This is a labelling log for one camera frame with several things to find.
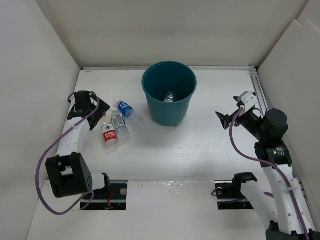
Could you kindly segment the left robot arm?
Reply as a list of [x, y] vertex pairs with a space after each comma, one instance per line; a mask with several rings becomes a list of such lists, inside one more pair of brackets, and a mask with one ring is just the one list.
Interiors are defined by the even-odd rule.
[[71, 110], [67, 116], [66, 136], [57, 153], [45, 161], [53, 194], [56, 198], [82, 195], [92, 191], [100, 198], [111, 194], [106, 173], [91, 173], [82, 155], [85, 138], [99, 123], [110, 106], [92, 91], [77, 91], [68, 97]]

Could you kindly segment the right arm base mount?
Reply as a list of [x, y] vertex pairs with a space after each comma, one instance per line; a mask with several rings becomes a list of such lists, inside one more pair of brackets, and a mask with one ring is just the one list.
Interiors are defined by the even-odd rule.
[[217, 180], [211, 195], [216, 197], [218, 210], [253, 210], [251, 203], [234, 190], [231, 180]]

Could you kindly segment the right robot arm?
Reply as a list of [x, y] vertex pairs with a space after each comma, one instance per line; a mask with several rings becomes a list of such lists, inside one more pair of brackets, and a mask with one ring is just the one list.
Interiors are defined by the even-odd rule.
[[[234, 175], [229, 191], [250, 202], [265, 228], [267, 240], [318, 240], [320, 233], [307, 218], [309, 210], [299, 181], [293, 175], [293, 162], [283, 141], [288, 130], [287, 116], [271, 108], [255, 114], [258, 98], [251, 91], [235, 96], [238, 109], [232, 114], [217, 112], [221, 124], [229, 131], [234, 150], [243, 158], [260, 163], [271, 187], [264, 192], [251, 172]], [[257, 139], [255, 157], [242, 153], [235, 144], [233, 131], [242, 126]]]

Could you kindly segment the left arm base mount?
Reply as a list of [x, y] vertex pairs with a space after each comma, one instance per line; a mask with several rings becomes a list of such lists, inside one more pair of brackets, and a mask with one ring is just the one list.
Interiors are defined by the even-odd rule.
[[110, 190], [94, 191], [94, 197], [84, 210], [125, 211], [127, 206], [128, 181], [112, 180]]

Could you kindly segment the clear water bottle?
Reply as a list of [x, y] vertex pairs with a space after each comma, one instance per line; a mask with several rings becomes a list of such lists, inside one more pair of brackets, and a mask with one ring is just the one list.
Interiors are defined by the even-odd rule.
[[176, 91], [168, 91], [164, 97], [164, 103], [174, 103], [179, 100], [178, 93]]

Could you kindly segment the red label water bottle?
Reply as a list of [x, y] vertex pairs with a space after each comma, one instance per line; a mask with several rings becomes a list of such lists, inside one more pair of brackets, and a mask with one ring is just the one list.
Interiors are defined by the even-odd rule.
[[108, 154], [114, 152], [118, 147], [118, 138], [114, 126], [111, 123], [105, 124], [102, 128], [102, 136], [106, 152]]

